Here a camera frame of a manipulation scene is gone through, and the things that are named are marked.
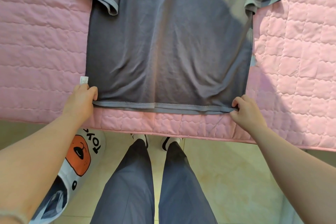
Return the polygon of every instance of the black and white sneaker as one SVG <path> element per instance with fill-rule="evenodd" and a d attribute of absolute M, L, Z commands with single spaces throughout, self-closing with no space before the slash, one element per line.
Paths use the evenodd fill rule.
<path fill-rule="evenodd" d="M 164 137 L 161 140 L 161 148 L 162 150 L 167 151 L 169 145 L 172 142 L 177 142 L 178 144 L 180 144 L 181 141 L 182 141 L 182 138 L 179 138 L 179 137 Z"/>
<path fill-rule="evenodd" d="M 149 146 L 149 139 L 147 138 L 147 135 L 143 134 L 131 134 L 133 137 L 133 140 L 136 141 L 138 139 L 142 139 L 145 142 L 146 148 L 148 149 Z"/>

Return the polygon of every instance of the quilted stitching pattern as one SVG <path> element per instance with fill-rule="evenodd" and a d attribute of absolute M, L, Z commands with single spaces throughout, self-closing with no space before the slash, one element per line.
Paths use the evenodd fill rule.
<path fill-rule="evenodd" d="M 0 0 L 0 118 L 48 123 L 85 73 L 91 0 Z M 247 94 L 301 147 L 336 151 L 336 0 L 283 0 L 254 17 Z M 87 126 L 253 143 L 228 115 L 95 108 Z"/>

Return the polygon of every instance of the clothing label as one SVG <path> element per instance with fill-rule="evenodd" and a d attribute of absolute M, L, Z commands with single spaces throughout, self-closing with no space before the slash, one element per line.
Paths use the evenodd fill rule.
<path fill-rule="evenodd" d="M 88 83 L 89 78 L 87 76 L 81 76 L 81 81 L 79 82 L 79 84 L 85 84 Z"/>

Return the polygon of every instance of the pant leg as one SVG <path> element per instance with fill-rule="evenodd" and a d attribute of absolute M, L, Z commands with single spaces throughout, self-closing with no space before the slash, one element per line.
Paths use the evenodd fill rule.
<path fill-rule="evenodd" d="M 108 180 L 91 224 L 153 224 L 152 165 L 145 142 L 136 140 Z"/>
<path fill-rule="evenodd" d="M 177 142 L 169 145 L 159 202 L 160 224 L 217 224 L 210 205 Z"/>

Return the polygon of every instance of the orange bear face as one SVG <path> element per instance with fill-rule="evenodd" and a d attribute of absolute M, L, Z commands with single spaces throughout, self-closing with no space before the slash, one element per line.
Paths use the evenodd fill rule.
<path fill-rule="evenodd" d="M 89 169 L 91 156 L 89 147 L 82 136 L 75 135 L 65 159 L 78 176 L 84 175 Z"/>

